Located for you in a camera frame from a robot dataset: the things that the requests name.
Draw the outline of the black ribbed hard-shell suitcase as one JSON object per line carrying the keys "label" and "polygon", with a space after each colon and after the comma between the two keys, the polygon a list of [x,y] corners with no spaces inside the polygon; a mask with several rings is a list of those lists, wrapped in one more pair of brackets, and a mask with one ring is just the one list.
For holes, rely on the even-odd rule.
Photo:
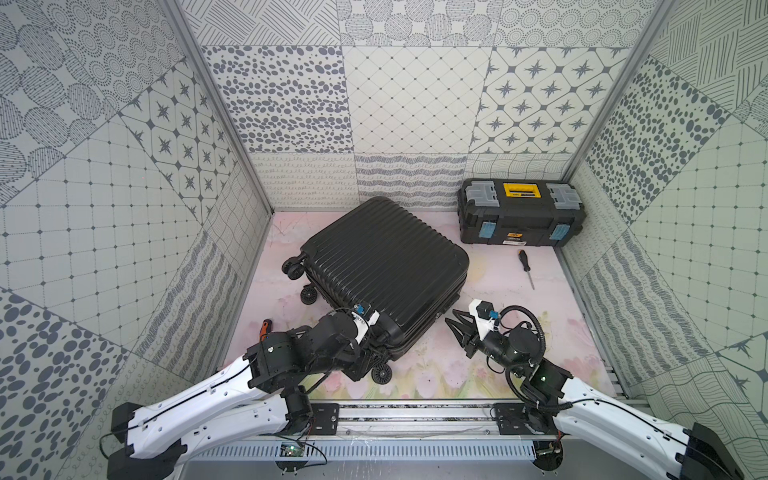
{"label": "black ribbed hard-shell suitcase", "polygon": [[463,248],[395,201],[374,197],[308,239],[282,272],[306,277],[305,304],[333,310],[368,304],[406,329],[408,351],[459,299],[468,276]]}

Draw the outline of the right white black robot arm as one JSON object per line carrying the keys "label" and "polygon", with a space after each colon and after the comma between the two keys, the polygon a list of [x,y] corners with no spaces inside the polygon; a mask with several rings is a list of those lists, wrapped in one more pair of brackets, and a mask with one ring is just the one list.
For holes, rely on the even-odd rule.
{"label": "right white black robot arm", "polygon": [[466,311],[454,310],[446,324],[468,357],[481,353],[499,365],[536,423],[549,423],[650,479],[743,478],[712,429],[653,417],[547,360],[544,329],[530,310],[519,305],[496,310],[475,300]]}

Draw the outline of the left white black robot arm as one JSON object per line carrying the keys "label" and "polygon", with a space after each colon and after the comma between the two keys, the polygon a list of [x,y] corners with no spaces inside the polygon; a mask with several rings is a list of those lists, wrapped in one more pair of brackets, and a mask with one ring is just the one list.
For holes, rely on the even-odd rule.
{"label": "left white black robot arm", "polygon": [[313,326],[271,332],[218,373],[155,404],[126,402],[112,412],[120,443],[108,457],[110,479],[166,479],[193,456],[232,440],[303,432],[310,389],[340,371],[357,381],[390,359],[393,320],[358,304]]}

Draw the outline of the black toolbox yellow label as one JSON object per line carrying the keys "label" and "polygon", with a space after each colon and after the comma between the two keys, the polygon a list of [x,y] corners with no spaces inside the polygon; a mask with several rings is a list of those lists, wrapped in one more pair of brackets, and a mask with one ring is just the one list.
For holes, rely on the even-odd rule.
{"label": "black toolbox yellow label", "polygon": [[562,247],[587,218],[567,183],[471,178],[459,187],[457,200],[466,244]]}

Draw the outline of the black handled screwdriver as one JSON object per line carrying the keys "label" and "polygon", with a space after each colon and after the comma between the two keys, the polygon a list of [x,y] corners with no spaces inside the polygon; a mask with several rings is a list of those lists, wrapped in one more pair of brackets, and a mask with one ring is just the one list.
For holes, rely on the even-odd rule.
{"label": "black handled screwdriver", "polygon": [[520,249],[518,251],[518,259],[519,259],[519,261],[520,261],[520,263],[522,265],[523,271],[525,272],[525,274],[526,274],[526,276],[527,276],[527,278],[529,280],[531,289],[534,290],[535,289],[535,284],[534,284],[534,281],[533,281],[533,278],[532,278],[532,274],[531,274],[531,266],[530,266],[528,255],[527,255],[525,250]]}

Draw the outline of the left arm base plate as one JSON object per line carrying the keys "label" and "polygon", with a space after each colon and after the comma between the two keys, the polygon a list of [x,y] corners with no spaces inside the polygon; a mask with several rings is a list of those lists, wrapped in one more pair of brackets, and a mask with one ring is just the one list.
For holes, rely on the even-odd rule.
{"label": "left arm base plate", "polygon": [[337,432],[340,414],[338,403],[312,403],[309,406],[290,407],[287,425],[282,435],[333,436]]}

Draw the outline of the aluminium mounting rail frame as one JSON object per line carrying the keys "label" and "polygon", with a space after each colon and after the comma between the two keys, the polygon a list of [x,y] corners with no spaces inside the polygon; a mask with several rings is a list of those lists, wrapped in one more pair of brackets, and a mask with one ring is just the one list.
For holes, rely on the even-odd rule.
{"label": "aluminium mounting rail frame", "polygon": [[557,468],[555,435],[500,435],[486,401],[340,403],[333,436],[259,434],[232,440],[191,460],[266,461],[283,470],[342,461],[517,461]]}

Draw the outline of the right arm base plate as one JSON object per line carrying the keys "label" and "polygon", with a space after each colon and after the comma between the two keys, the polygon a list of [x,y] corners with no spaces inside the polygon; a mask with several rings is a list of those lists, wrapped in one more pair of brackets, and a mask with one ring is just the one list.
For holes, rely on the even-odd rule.
{"label": "right arm base plate", "polygon": [[555,435],[552,417],[520,402],[495,403],[490,410],[500,435]]}

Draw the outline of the orange handled utility knife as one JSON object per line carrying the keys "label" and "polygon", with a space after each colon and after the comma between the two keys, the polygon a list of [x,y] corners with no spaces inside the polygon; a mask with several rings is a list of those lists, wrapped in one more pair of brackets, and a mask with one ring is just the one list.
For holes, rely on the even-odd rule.
{"label": "orange handled utility knife", "polygon": [[273,328],[273,322],[271,319],[265,319],[260,327],[259,331],[259,341],[263,341],[266,336],[272,331]]}

